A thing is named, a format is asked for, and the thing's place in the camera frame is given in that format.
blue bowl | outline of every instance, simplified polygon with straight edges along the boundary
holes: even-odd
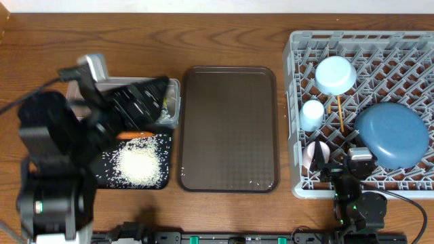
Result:
[[[427,126],[413,110],[400,104],[384,102],[365,109],[354,128],[382,167],[413,167],[428,150]]]

light blue cup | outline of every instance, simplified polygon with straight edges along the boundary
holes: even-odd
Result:
[[[324,106],[316,100],[309,100],[300,109],[300,127],[304,131],[321,128],[324,118]]]

wooden table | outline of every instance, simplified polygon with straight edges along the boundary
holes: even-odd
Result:
[[[105,55],[118,77],[167,74],[181,80],[194,65],[267,66],[277,77],[281,182],[269,195],[193,194],[176,183],[176,153],[163,190],[99,190],[95,230],[141,221],[187,232],[292,232],[297,226],[331,230],[331,200],[302,200],[291,193],[287,148],[288,115],[282,51],[295,30],[434,30],[434,16],[350,14],[12,14],[0,45],[0,105],[56,77],[77,57]],[[54,89],[66,93],[66,85]],[[19,231],[15,200],[19,162],[26,149],[18,137],[16,111],[0,117],[0,219]],[[178,148],[174,132],[174,152]],[[418,201],[434,221],[434,201]],[[422,215],[403,201],[389,201],[385,232],[404,232],[410,241]],[[0,242],[10,239],[0,232]],[[421,243],[434,242],[427,231]]]

chopstick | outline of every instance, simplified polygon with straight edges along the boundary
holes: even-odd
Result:
[[[327,52],[327,58],[328,57],[330,57],[330,49],[328,50],[328,52]],[[332,113],[332,104],[330,104],[329,106],[328,106],[328,114],[331,114]]]
[[[340,130],[344,132],[344,121],[342,119],[342,108],[340,107],[340,96],[337,95],[337,98],[338,98],[338,108],[339,108]]]

green connector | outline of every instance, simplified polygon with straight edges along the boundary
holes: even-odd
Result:
[[[190,237],[190,244],[199,244],[199,237]]]
[[[283,237],[279,237],[277,238],[277,244],[286,244],[288,241],[286,240],[286,238]]]

